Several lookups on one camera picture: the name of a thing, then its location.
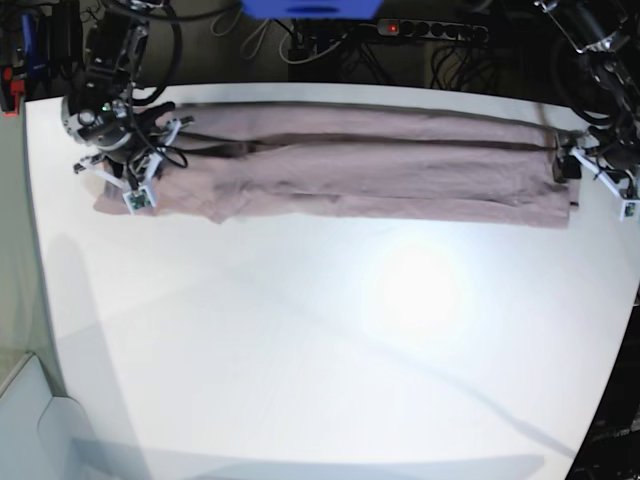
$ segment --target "floor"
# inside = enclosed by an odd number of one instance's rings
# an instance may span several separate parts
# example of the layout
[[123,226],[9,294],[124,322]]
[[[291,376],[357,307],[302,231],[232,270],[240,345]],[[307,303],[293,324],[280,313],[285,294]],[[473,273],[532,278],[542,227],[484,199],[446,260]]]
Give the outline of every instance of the floor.
[[25,352],[33,352],[54,394],[62,395],[32,223],[23,121],[0,117],[0,384]]

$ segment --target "electrical outlet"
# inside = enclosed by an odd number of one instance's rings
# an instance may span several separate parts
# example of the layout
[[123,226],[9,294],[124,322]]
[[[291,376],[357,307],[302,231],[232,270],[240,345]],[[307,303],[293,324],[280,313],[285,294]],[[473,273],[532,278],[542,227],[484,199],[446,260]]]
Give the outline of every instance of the electrical outlet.
[[411,37],[432,40],[473,41],[485,44],[489,41],[489,29],[479,25],[429,20],[401,20],[383,18],[378,21],[378,33],[384,37]]

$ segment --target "table surface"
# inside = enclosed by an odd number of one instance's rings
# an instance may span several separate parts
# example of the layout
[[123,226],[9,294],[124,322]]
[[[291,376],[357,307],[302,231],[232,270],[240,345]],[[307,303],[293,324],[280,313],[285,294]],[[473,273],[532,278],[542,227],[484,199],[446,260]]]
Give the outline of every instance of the table surface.
[[[455,110],[582,128],[488,96],[313,84],[174,87],[177,103]],[[566,230],[110,217],[60,99],[27,106],[69,394],[122,478],[561,479],[640,280],[640,225],[585,179]]]

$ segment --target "pink cloth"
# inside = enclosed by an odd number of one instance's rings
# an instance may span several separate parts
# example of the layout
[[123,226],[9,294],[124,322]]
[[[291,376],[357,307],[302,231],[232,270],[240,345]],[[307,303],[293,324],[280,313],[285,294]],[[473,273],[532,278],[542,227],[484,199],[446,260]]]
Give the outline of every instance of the pink cloth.
[[[553,179],[553,132],[414,111],[296,105],[181,109],[188,131],[271,145],[241,158],[190,156],[156,181],[150,214],[306,213],[565,227],[575,188]],[[181,141],[182,148],[209,145]],[[126,213],[107,189],[96,203]]]

